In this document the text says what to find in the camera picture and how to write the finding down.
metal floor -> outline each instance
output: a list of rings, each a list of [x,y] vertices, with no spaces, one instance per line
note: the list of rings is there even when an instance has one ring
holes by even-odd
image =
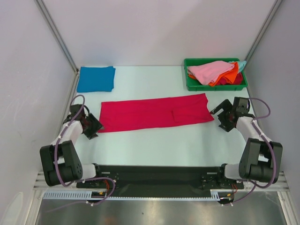
[[[240,198],[245,193],[237,193]],[[254,192],[231,206],[217,202],[110,200],[90,207],[43,200],[36,225],[286,225],[277,192]]]

green plastic basket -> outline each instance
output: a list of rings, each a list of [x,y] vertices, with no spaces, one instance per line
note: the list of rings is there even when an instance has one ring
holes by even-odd
[[[184,60],[184,71],[186,74],[187,89],[189,91],[242,90],[243,88],[248,86],[244,71],[242,71],[243,81],[240,85],[218,85],[218,86],[211,87],[209,85],[202,85],[199,83],[199,81],[194,80],[188,76],[188,67],[199,66],[199,65],[203,65],[203,64],[218,61],[218,60],[222,60],[225,62],[239,61],[239,59],[237,59],[237,58],[185,59]]]

red cloth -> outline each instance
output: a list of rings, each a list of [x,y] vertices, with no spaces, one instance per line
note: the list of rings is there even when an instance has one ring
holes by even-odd
[[[233,84],[228,83],[227,80],[226,80],[225,78],[222,77],[222,78],[218,81],[218,83],[217,83],[216,85],[226,85],[226,84],[230,84],[230,85],[240,85],[240,84],[242,83],[242,81],[243,81],[243,75],[242,75],[242,73],[238,73],[238,74],[236,75],[236,78],[235,78]]]
[[[214,120],[205,94],[146,100],[102,102],[99,133],[167,128]]]

